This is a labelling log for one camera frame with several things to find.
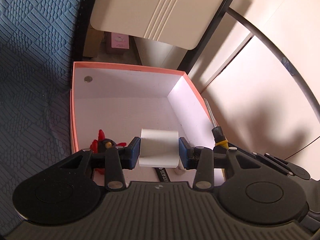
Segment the red dragon figurine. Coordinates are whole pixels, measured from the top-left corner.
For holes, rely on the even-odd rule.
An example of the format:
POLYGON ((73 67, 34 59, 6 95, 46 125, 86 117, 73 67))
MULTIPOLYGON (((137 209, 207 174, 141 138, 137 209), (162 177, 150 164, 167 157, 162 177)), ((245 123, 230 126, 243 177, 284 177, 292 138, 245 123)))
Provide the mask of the red dragon figurine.
POLYGON ((112 139, 109 139, 105 136, 105 133, 102 129, 98 132, 98 138, 94 139, 90 145, 90 149, 92 151, 93 156, 93 164, 95 166, 95 172, 98 172, 100 175, 105 174, 105 169, 102 167, 102 157, 101 153, 105 153, 105 151, 109 148, 115 147, 125 148, 127 146, 126 142, 115 142, 112 139))

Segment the yellow handled screwdriver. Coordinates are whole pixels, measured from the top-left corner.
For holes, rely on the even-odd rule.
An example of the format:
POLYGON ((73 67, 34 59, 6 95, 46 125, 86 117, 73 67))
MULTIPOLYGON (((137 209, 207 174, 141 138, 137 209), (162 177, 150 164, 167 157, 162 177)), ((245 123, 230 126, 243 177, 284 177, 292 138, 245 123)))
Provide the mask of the yellow handled screwdriver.
POLYGON ((221 126, 219 126, 218 123, 216 122, 214 115, 212 113, 212 109, 211 109, 207 99, 204 99, 204 104, 205 104, 206 109, 208 111, 211 123, 213 124, 212 134, 214 137, 215 146, 221 146, 224 149, 228 150, 229 149, 228 140, 225 137, 221 126))

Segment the small white plug charger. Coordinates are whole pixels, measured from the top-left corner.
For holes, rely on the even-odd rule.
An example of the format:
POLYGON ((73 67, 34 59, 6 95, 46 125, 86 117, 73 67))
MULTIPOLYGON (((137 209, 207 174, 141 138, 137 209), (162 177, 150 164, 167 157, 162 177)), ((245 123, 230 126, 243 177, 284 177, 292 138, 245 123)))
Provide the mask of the small white plug charger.
POLYGON ((176 168, 179 164, 178 131, 142 129, 140 167, 176 168))

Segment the large white charger cube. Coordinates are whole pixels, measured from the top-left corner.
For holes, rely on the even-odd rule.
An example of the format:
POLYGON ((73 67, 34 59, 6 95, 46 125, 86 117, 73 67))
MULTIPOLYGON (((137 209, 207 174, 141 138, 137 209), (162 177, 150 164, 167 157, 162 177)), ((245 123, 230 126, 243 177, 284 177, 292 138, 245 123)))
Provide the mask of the large white charger cube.
POLYGON ((177 175, 181 176, 181 175, 185 174, 186 171, 187 171, 187 170, 184 168, 181 160, 179 160, 178 166, 177 166, 176 168, 174 168, 174 172, 175 172, 177 175))

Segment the pink cardboard box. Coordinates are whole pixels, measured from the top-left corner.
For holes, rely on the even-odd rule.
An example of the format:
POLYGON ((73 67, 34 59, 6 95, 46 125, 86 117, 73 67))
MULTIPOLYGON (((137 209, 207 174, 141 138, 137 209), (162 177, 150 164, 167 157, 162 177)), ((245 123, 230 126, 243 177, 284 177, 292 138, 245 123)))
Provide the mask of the pink cardboard box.
POLYGON ((76 62, 71 90, 74 151, 103 131, 129 143, 141 130, 178 131, 192 146, 214 147, 202 96, 183 72, 102 62, 76 62))

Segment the small pink carton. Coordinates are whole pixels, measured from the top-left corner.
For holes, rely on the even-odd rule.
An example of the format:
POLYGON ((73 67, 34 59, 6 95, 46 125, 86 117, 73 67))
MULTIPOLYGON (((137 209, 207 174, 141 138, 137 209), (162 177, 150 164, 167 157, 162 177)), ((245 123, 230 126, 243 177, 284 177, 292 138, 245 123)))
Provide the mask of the small pink carton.
POLYGON ((106 32, 106 53, 124 54, 130 48, 129 35, 106 32))

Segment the blue textured sofa cover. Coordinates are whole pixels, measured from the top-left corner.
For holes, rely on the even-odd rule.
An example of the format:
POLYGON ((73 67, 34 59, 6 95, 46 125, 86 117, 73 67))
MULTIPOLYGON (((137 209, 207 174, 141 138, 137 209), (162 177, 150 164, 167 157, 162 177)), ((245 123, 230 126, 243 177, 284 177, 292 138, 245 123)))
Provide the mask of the blue textured sofa cover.
POLYGON ((16 187, 71 153, 72 42, 82 0, 1 0, 1 235, 16 187))

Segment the dark curved metal rail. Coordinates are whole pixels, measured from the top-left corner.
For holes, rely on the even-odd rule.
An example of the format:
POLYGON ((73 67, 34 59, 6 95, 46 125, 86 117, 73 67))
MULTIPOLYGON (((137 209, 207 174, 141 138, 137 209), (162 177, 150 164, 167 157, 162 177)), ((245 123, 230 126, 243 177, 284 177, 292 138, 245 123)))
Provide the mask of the dark curved metal rail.
POLYGON ((289 72, 291 77, 295 80, 297 85, 300 87, 304 96, 308 100, 314 113, 319 116, 319 102, 316 99, 314 93, 303 79, 299 71, 292 64, 292 62, 285 56, 285 54, 265 35, 263 34, 255 25, 245 19, 238 12, 232 8, 228 8, 227 13, 232 16, 235 20, 241 23, 246 29, 248 29, 251 34, 256 36, 270 51, 271 53, 280 61, 284 68, 289 72))

